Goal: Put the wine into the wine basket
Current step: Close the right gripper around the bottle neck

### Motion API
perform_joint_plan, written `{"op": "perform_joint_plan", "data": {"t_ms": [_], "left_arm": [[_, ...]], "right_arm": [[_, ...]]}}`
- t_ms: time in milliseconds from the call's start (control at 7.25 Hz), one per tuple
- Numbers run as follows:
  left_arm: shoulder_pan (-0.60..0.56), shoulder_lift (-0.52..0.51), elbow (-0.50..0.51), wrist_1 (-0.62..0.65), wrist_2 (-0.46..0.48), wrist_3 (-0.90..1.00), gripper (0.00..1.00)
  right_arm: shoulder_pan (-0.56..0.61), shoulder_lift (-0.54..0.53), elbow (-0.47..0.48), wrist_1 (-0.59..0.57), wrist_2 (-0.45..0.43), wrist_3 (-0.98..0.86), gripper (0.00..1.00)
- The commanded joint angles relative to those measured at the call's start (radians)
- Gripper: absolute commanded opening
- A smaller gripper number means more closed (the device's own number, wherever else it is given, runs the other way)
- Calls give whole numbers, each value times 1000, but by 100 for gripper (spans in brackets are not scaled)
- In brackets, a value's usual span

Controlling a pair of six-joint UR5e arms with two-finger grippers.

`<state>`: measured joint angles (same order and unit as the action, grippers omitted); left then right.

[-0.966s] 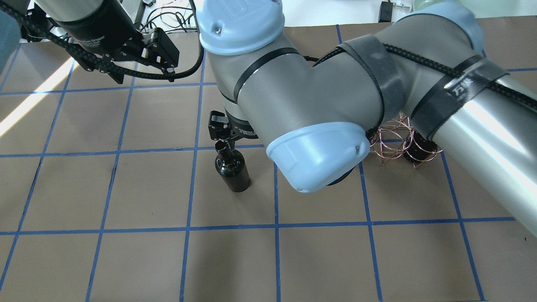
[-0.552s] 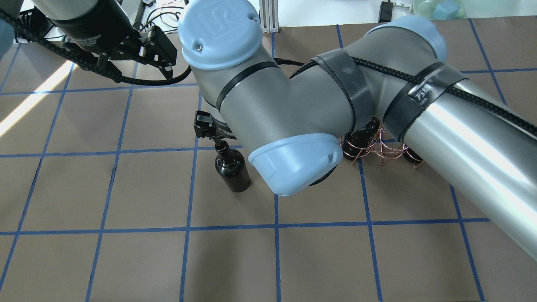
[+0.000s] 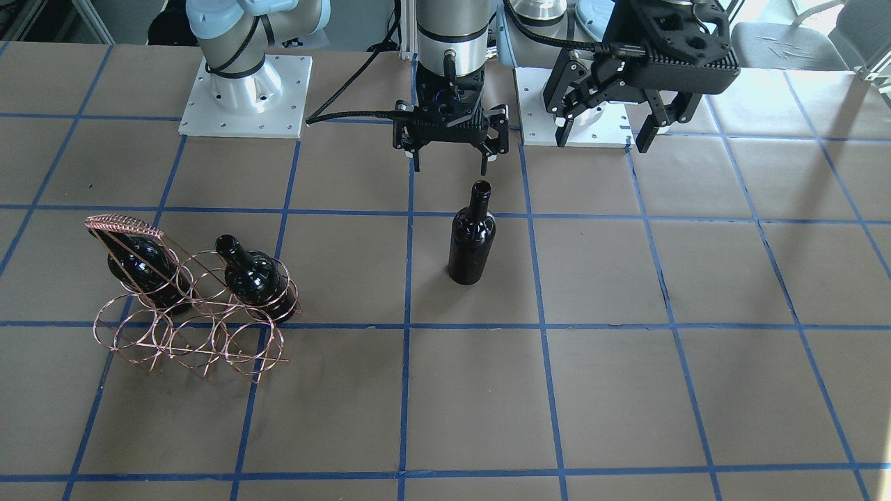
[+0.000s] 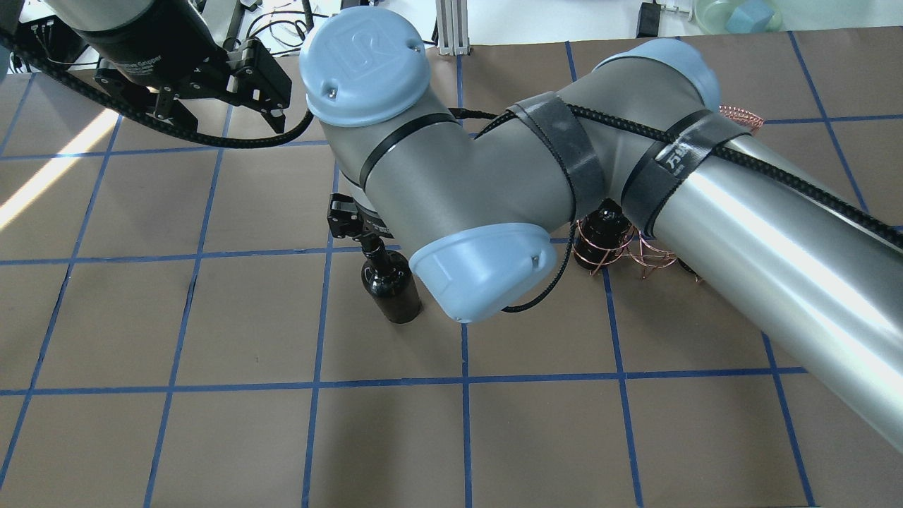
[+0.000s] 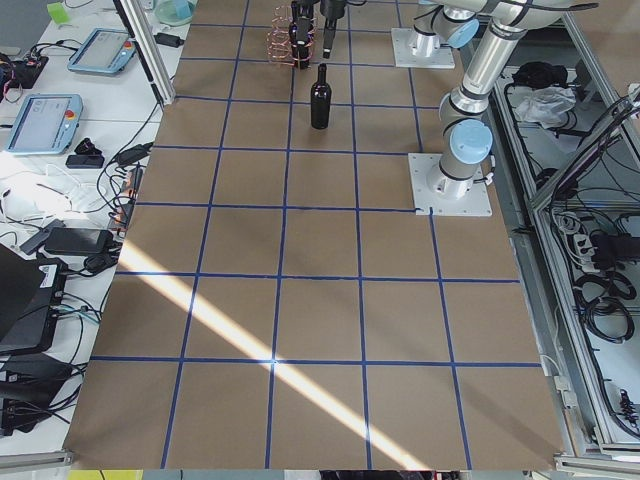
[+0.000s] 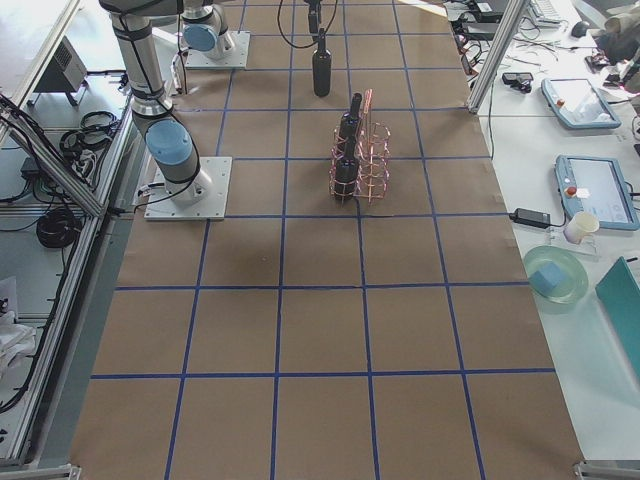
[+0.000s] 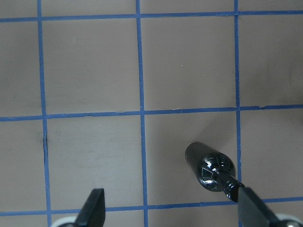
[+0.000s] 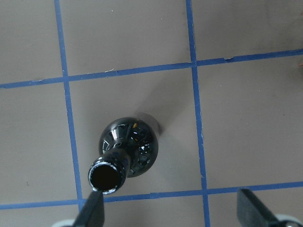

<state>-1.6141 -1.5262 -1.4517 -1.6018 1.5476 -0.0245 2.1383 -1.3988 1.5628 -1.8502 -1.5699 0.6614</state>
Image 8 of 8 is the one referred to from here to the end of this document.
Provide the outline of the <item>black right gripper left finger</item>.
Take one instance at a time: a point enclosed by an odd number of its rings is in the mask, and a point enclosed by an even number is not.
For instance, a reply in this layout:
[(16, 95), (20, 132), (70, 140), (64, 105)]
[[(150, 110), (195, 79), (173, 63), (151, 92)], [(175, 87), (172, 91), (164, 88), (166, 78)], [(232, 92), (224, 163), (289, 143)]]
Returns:
[(74, 227), (102, 227), (105, 223), (102, 191), (92, 192), (75, 219)]

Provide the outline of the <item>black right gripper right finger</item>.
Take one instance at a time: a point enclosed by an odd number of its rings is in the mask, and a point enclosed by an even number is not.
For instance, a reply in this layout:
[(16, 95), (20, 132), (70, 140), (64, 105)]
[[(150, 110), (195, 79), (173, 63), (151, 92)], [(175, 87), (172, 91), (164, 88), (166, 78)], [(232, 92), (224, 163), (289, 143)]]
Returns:
[(237, 219), (242, 227), (277, 227), (279, 220), (250, 189), (237, 192)]

